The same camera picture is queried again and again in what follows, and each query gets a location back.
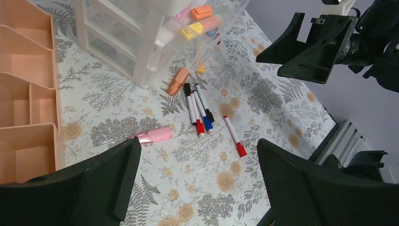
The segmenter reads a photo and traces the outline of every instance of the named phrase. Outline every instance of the wall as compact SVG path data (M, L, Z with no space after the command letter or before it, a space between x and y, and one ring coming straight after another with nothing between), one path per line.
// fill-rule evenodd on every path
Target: wall
M358 0L354 7L363 13L372 2ZM271 41L285 31L295 12L306 13L299 36L305 41L310 19L319 17L321 6L321 0L251 0L247 11ZM364 79L362 74L337 65L327 84L306 85L337 121L351 120L375 150L399 153L399 93L381 88L374 78Z

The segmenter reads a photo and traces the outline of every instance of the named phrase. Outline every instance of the red marker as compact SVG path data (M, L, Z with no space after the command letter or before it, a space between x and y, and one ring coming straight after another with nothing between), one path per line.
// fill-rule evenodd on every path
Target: red marker
M201 123L201 120L200 120L200 113L198 112L198 108L197 108L197 104L196 104L196 101L195 101L194 93L191 92L190 96L191 96L191 102L192 102L192 107L193 107L193 110L194 110L195 119L197 120L197 125L196 125L197 133L198 133L198 136L200 138L202 138L202 137L205 136L204 125Z
M235 131L234 128L233 128L233 125L232 125L231 122L230 122L229 117L227 117L227 115L226 115L226 116L224 116L223 118L224 118L224 121L226 122L227 128L229 128L229 131L230 131L230 133L231 133L231 136L232 136L233 139L234 139L234 142L235 142L236 145L237 145L237 151L238 151L239 156L240 156L241 158L244 157L244 156L246 156L246 155L247 155L247 152L245 151L244 146L241 145L241 142L238 140L238 136L237 136L237 134L236 134L236 131Z

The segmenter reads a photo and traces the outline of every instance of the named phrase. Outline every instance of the floral pattern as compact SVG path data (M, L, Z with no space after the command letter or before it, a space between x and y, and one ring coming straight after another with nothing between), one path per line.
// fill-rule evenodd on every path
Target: floral pattern
M169 126L173 138L144 145L122 225L255 226L270 203L256 144L266 138L309 158L334 121L298 80L277 76L278 65L257 64L271 42L247 12L205 63L199 84L212 111L214 133L198 138L183 92L168 85L188 62L179 55L149 89L138 88L79 48L73 0L30 0L50 13L57 30L57 61L65 141L72 165L132 133ZM223 116L228 115L248 155L239 158Z

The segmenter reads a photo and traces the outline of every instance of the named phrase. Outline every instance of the orange plastic organizer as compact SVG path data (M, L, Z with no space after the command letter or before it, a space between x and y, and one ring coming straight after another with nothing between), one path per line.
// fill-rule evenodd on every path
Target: orange plastic organizer
M0 184L65 168L51 15L0 0Z

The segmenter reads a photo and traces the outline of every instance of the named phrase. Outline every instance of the white plastic drawer organizer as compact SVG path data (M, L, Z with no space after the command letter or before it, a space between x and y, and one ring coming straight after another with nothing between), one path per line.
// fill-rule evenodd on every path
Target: white plastic drawer organizer
M188 69L196 71L201 67L248 2L75 0L79 45L140 87L147 88L168 68L178 52L189 62ZM205 26L206 21L190 16L193 8L221 4L224 10L214 8L212 15L217 25L208 22ZM205 34L206 29L213 26L218 26L217 32Z

